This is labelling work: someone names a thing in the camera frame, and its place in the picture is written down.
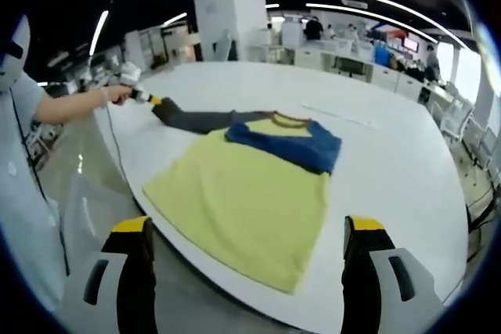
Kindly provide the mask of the person's left hand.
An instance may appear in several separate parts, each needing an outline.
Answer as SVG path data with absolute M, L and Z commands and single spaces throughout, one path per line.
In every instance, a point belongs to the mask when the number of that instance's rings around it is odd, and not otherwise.
M 105 104 L 112 102 L 113 104 L 121 106 L 131 96 L 132 88 L 122 84 L 103 87 L 102 94 Z

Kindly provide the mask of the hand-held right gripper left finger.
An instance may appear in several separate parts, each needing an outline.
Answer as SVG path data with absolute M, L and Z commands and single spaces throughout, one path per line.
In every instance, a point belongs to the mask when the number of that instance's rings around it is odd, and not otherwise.
M 75 266 L 62 299 L 67 332 L 157 332 L 152 234 L 148 216 L 122 221 L 99 252 Z

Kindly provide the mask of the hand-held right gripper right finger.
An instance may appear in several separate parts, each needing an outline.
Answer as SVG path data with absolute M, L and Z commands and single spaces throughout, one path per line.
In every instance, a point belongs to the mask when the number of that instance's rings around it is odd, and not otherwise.
M 444 310 L 433 275 L 385 227 L 344 219 L 343 333 L 424 333 Z

